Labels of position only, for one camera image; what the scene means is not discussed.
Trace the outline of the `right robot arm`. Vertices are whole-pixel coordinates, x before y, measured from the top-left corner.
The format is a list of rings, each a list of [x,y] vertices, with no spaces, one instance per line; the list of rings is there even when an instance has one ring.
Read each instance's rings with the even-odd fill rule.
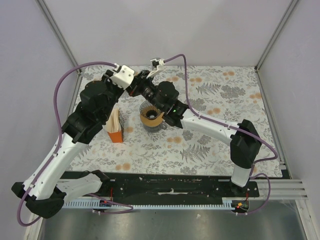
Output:
[[[198,131],[228,145],[234,164],[229,191],[235,197],[242,196],[247,191],[252,165],[262,145],[253,123],[246,119],[237,123],[209,118],[181,102],[173,83],[162,81],[155,85],[149,74],[148,70],[130,74],[128,94],[143,96],[163,114],[162,119],[169,126]]]

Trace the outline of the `coffee filter paper box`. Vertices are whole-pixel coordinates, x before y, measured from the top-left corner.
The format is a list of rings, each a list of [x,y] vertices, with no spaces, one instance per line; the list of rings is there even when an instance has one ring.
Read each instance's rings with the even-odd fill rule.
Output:
[[[124,142],[124,119],[118,108],[114,108],[106,122],[106,131],[113,143]]]

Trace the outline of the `grey glass dripper cone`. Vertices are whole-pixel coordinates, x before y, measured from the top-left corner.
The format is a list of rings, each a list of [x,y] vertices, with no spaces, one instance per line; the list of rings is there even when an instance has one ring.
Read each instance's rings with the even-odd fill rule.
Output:
[[[160,115],[160,110],[148,101],[144,101],[139,107],[140,115],[148,120],[154,120]]]

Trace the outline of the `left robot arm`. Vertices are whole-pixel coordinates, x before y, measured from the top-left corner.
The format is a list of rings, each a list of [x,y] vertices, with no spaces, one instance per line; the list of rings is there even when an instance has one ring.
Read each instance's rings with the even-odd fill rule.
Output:
[[[100,170],[67,183],[58,181],[71,161],[103,129],[134,75],[133,69],[122,65],[118,70],[107,70],[101,80],[89,82],[45,160],[27,180],[13,184],[11,190],[33,214],[48,219],[67,202],[93,193],[103,197],[110,192],[109,178]]]

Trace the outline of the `wooden dripper ring holder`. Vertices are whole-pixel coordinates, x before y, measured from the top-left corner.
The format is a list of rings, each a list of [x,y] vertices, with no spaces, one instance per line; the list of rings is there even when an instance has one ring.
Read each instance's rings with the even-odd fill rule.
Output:
[[[147,127],[157,127],[163,122],[163,115],[163,112],[149,109],[140,114],[140,120]]]

